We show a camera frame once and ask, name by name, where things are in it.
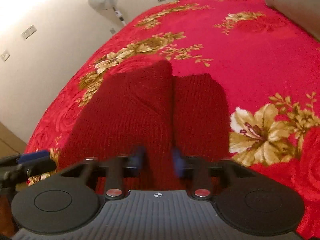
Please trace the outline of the double wall switch plate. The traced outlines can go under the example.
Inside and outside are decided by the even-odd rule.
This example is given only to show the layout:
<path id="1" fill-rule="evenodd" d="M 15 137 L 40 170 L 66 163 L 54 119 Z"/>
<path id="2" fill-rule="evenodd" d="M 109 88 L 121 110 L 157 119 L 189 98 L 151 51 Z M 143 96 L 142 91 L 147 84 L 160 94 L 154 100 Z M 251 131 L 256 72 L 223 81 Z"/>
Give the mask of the double wall switch plate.
<path id="1" fill-rule="evenodd" d="M 21 36 L 24 40 L 27 40 L 31 35 L 33 35 L 37 31 L 34 25 L 31 25 L 27 30 L 25 30 Z"/>

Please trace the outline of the red floral bed blanket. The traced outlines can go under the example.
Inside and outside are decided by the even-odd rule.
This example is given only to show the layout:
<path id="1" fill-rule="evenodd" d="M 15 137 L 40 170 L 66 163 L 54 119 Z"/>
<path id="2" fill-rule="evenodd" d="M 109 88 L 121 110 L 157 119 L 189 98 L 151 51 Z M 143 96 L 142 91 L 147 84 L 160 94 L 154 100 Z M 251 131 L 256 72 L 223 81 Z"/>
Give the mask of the red floral bed blanket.
<path id="1" fill-rule="evenodd" d="M 173 76 L 209 74 L 226 95 L 229 158 L 297 191 L 303 238 L 319 236 L 319 42 L 264 0 L 182 0 L 142 13 L 70 79 L 27 151 L 59 163 L 82 109 L 127 61 L 168 61 Z"/>

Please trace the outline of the white wall switch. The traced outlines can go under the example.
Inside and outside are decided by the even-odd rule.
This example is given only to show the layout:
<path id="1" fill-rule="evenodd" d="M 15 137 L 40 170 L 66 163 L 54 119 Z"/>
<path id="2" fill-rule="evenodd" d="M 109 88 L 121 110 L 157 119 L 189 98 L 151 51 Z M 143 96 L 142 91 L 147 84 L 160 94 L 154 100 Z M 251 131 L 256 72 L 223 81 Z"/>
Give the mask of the white wall switch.
<path id="1" fill-rule="evenodd" d="M 5 61 L 7 61 L 7 59 L 10 57 L 10 53 L 7 51 L 7 50 L 5 50 L 3 53 L 1 53 L 1 60 L 3 61 L 3 62 L 5 62 Z"/>

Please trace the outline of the dark red knit sweater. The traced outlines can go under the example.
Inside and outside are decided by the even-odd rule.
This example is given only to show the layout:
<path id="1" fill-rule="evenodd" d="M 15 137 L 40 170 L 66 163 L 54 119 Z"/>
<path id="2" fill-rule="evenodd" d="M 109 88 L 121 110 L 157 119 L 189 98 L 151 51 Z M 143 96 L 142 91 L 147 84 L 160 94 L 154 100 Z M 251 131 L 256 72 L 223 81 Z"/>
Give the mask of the dark red knit sweater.
<path id="1" fill-rule="evenodd" d="M 80 112 L 59 155 L 59 169 L 85 158 L 106 160 L 146 150 L 128 190 L 177 190 L 172 151 L 209 161 L 229 158 L 229 111 L 222 86 L 209 74 L 173 76 L 168 61 L 127 61 L 108 76 Z"/>

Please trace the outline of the pale green pillow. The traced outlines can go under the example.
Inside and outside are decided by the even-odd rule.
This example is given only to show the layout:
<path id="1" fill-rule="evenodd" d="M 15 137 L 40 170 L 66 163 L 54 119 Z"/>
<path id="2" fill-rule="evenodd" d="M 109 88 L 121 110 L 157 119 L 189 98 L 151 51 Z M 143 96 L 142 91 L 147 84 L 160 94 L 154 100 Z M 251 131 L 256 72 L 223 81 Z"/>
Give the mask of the pale green pillow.
<path id="1" fill-rule="evenodd" d="M 265 0 L 265 3 L 319 40 L 319 0 Z"/>

